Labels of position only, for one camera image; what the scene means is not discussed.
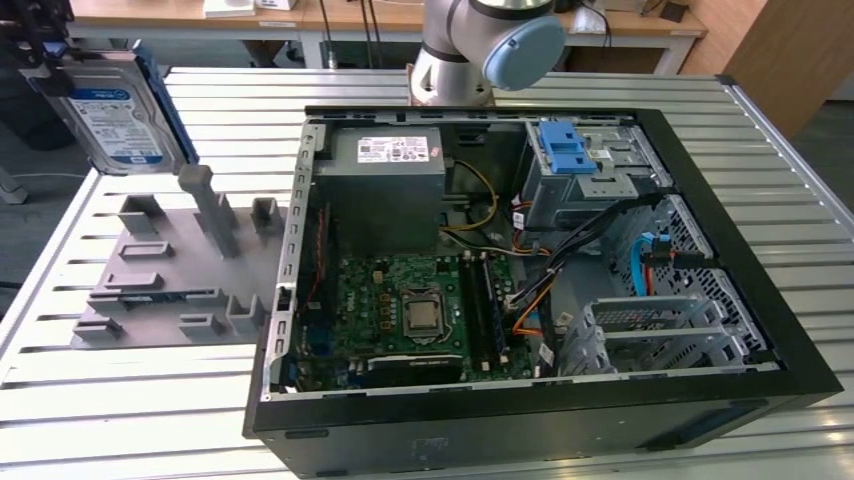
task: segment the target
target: white box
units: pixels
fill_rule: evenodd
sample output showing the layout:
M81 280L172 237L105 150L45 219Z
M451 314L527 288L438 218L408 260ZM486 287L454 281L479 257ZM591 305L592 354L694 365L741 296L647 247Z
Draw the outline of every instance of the white box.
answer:
M299 0L255 0L257 8L269 8L272 10L291 10Z
M201 4L204 18L249 17L255 15L252 0L204 0Z

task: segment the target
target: wooden table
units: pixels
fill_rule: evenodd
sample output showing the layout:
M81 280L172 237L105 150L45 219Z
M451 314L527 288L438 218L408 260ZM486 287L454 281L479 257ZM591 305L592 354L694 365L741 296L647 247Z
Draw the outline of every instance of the wooden table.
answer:
M236 40L299 40L305 66L323 68L323 15L318 0L300 0L295 10L257 10L253 17L203 18L203 0L71 0L76 22L72 35L81 38L211 38ZM384 42L420 43L423 9L375 0L376 20ZM364 39L359 2L326 0L332 39ZM614 47L664 49L655 67L656 74L676 74L706 27L688 13L682 23L630 12L607 12ZM563 25L572 26L574 14L559 15ZM602 46L600 34L567 35L566 44Z

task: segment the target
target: yellow wire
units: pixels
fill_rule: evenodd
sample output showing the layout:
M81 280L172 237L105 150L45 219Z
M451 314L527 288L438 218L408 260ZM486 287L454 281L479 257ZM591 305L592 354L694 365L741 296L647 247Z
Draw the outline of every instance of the yellow wire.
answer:
M486 218L483 220L480 220L479 222L471 223L468 225L456 225L456 226L442 227L439 230L442 230L444 232L460 232L460 231L474 230L475 228L479 228L480 226L483 226L487 223L490 223L490 220L492 220L492 217L495 216L495 212L498 211L498 195L495 194L495 189L492 188L492 184L490 183L490 181L486 179L486 177L478 171L478 169L471 166L470 163L466 163L462 160L454 160L454 162L466 165L466 167L468 167L468 170L471 171L471 173L475 174L475 176L480 179L480 181L486 185L486 188L490 189L490 195L492 196L492 207L490 208L490 214L486 216Z
M524 312L522 312L522 316L519 317L519 320L516 320L516 323L512 326L512 332L514 333L530 333L531 330L527 329L520 329L519 327L522 326L522 324L524 323L524 319L528 318L528 315L531 314L531 312L534 311L534 308L536 308L536 305L539 304L539 302L543 300L543 297L546 296L546 294L548 293L548 290L551 290L551 287L555 286L555 280L551 281L551 283L548 284L548 286L543 289L543 291L539 293L539 295L536 296L536 298L534 299L534 301L531 302L531 305L528 305L528 308L524 309Z

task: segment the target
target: sticker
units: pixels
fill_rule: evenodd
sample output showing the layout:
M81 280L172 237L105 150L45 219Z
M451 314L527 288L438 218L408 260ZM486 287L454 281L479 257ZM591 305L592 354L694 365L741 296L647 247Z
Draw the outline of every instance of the sticker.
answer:
M539 344L539 358L543 359L550 367L552 366L552 363L555 361L555 352L552 352L551 348L546 346L546 343Z
M427 137L359 139L359 163L428 162Z
M560 316L555 318L555 327L568 327L572 323L572 314L563 312Z
M124 302L153 302L155 299L147 295L140 295L136 297L121 297L121 301Z
M608 150L587 150L587 156L594 161L603 159L612 160L611 152Z
M524 213L512 212L512 228L524 230Z
M257 22L259 27L281 27L281 28L296 28L296 24L293 22Z
M155 136L133 113L136 103L127 90L81 88L68 99L104 153L117 162L153 164L163 161Z

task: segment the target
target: floor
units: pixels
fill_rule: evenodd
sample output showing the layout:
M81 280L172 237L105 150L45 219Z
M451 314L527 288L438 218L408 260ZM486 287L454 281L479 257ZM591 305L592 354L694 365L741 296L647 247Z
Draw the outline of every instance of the floor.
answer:
M161 64L249 66L251 60L239 42L181 41L176 45L167 41L147 41L145 44ZM339 59L362 66L362 48L358 44L342 45ZM283 67L297 66L284 54L276 62ZM826 104L793 143L849 208L854 208L854 183L850 180L854 178L854 102ZM33 152L0 124L0 167L12 175L64 174L17 178L29 191L27 203L17 206L0 203L0 281L23 282L81 182L81 178L67 175L83 176L88 164L79 146ZM0 289L0 315L8 309L13 294L12 290Z

